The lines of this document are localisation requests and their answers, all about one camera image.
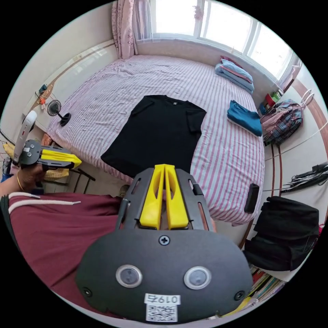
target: bed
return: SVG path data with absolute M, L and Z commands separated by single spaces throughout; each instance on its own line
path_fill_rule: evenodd
M 130 112 L 144 95 L 167 95 L 188 100 L 207 114 L 202 124 L 191 164 L 214 220 L 234 226 L 252 220 L 259 209 L 264 178 L 264 146 L 255 137 L 227 121 L 234 99 L 256 111 L 251 95 L 214 67 L 167 56 L 137 55 L 116 60 L 84 82 L 64 103 L 61 114 L 72 114 L 61 127 L 51 121 L 47 133 L 81 160 L 120 178 L 132 179 L 105 164 L 100 156 L 126 123 Z M 255 212 L 244 212 L 249 185 L 260 186 Z

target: black fan stand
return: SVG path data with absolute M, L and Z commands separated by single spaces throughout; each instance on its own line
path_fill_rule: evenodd
M 61 118 L 59 124 L 61 126 L 65 126 L 69 122 L 69 120 L 71 119 L 72 115 L 71 115 L 71 113 L 67 113 L 64 116 L 61 116 L 59 114 L 61 108 L 62 108 L 62 106 L 61 106 L 60 101 L 55 99 L 55 100 L 52 100 L 49 103 L 48 108 L 47 108 L 47 112 L 50 116 L 58 115 Z

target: window sill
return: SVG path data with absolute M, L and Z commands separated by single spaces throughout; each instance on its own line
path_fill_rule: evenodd
M 189 36 L 185 36 L 185 35 L 183 35 L 183 36 L 182 35 L 170 35 L 170 36 L 157 35 L 157 36 L 155 36 L 153 38 L 143 39 L 143 40 L 137 40 L 137 45 L 138 44 L 142 44 L 142 43 L 152 43 L 152 42 L 160 42 L 160 41 L 173 41 L 173 40 L 197 43 L 197 44 L 201 44 L 201 45 L 206 46 L 206 47 L 215 48 L 217 50 L 224 51 L 224 52 L 226 52 L 226 55 L 227 56 L 235 56 L 236 58 L 242 60 L 246 64 L 251 65 L 256 70 L 258 70 L 263 75 L 265 75 L 267 78 L 269 78 L 272 81 L 273 84 L 276 84 L 277 85 L 277 78 L 274 77 L 264 67 L 260 66 L 258 63 L 256 63 L 255 61 L 253 61 L 248 56 L 242 55 L 241 52 L 239 52 L 237 50 L 234 50 L 234 52 L 232 53 L 231 52 L 232 51 L 231 48 L 229 48 L 229 47 L 227 47 L 227 46 L 225 46 L 223 44 L 219 44 L 217 42 L 210 42 L 208 40 L 204 41 L 202 39 L 195 39 L 193 36 L 190 36 L 189 37 Z

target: qr code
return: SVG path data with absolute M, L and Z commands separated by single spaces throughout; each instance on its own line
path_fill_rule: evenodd
M 146 321 L 177 322 L 178 321 L 177 306 L 147 304 Z

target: black cloth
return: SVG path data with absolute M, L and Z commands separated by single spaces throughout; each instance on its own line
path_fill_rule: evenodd
M 295 270 L 319 237 L 319 211 L 277 196 L 267 201 L 254 227 L 257 235 L 245 242 L 244 255 L 261 269 Z
M 131 178 L 157 164 L 190 173 L 205 115 L 189 101 L 144 96 L 101 159 Z

